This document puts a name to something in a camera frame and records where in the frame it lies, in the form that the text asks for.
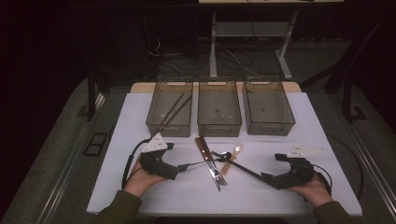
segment person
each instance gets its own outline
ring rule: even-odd
[[[99,212],[91,224],[133,224],[143,202],[140,197],[155,184],[166,180],[166,178],[151,175],[143,170],[139,159],[140,156],[125,188],[117,192],[111,205]],[[339,202],[333,200],[317,175],[309,183],[288,190],[297,192],[314,206],[313,213],[317,217],[318,223],[353,223],[353,219]]]

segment background table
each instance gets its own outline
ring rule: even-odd
[[[125,99],[87,208],[89,213],[98,213],[112,202],[116,191],[120,189],[128,156],[135,145],[149,138],[149,130],[145,122],[152,93],[134,91],[136,87],[136,90],[141,92],[144,89],[141,87],[145,85],[153,87],[154,83],[133,86],[132,93]],[[245,149],[238,155],[236,160],[238,163],[256,173],[281,175],[286,173],[290,166],[287,162],[276,161],[275,153],[288,153],[293,146],[325,147],[327,149],[325,153],[309,157],[308,160],[330,173],[334,199],[339,201],[350,215],[361,216],[361,206],[332,152],[306,94],[294,89],[294,92],[288,92],[287,95],[296,119],[296,124],[288,136],[248,135],[240,94],[243,124],[239,137],[207,137],[209,148],[217,152],[232,151],[236,143],[242,143]],[[175,147],[164,154],[165,162],[179,165],[202,160],[194,142],[194,138],[198,136],[197,102],[198,94],[195,91],[192,99],[191,137],[164,138],[166,142],[175,143]],[[185,173],[178,174],[176,180],[165,181],[150,189],[143,196],[144,202],[139,210],[139,216],[284,217],[312,213],[311,205],[297,194],[273,189],[236,167],[230,168],[225,179],[228,186],[221,187],[221,192],[218,192],[205,166],[191,168]]]

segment sleeve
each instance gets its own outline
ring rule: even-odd
[[[133,194],[119,190],[111,205],[103,209],[91,224],[131,224],[137,215],[142,200]]]
[[[314,209],[314,214],[320,224],[349,224],[352,218],[339,202],[324,203]]]

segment dark floor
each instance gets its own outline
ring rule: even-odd
[[[219,50],[218,76],[242,78],[249,75],[249,71],[239,63],[258,74],[282,76],[274,53],[274,49],[280,46],[279,41],[258,39],[241,49],[233,48],[236,44],[219,43],[219,49],[228,49],[233,55]],[[348,45],[349,42],[345,40],[290,43],[286,60],[293,75],[292,80],[301,83],[333,65]],[[208,76],[206,47],[204,43],[203,53],[198,59],[185,58],[182,54],[176,55],[177,52],[169,51],[168,60],[158,66],[158,76]],[[363,217],[356,219],[368,224],[395,223],[395,213],[390,212],[386,204],[394,201],[394,198],[387,199],[387,194],[392,196],[389,189],[396,189],[396,178],[392,174],[396,161],[395,133],[356,87],[353,89],[352,106],[358,107],[366,119],[349,124],[340,113],[342,90],[336,94],[326,93],[323,88],[327,79],[325,77],[303,91],[307,92],[351,187],[360,196]],[[129,89],[113,86],[109,94],[102,98],[100,96],[98,111],[90,122],[86,121],[86,117],[79,116],[81,108],[87,105],[86,80],[74,90],[2,223],[88,223],[92,219],[93,215],[87,214],[85,210],[111,138],[107,138],[99,157],[83,156],[82,151],[94,133],[111,136]],[[368,162],[367,158],[372,158],[375,165]],[[290,224],[317,223],[314,217],[284,219]],[[258,218],[240,223],[263,223],[263,220]]]

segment transparent gray bin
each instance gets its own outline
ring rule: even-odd
[[[157,78],[146,120],[151,137],[190,137],[192,86],[192,78]]]
[[[233,77],[199,79],[198,133],[204,137],[237,137],[242,125]]]
[[[279,77],[245,77],[243,95],[248,134],[289,134],[295,119]]]

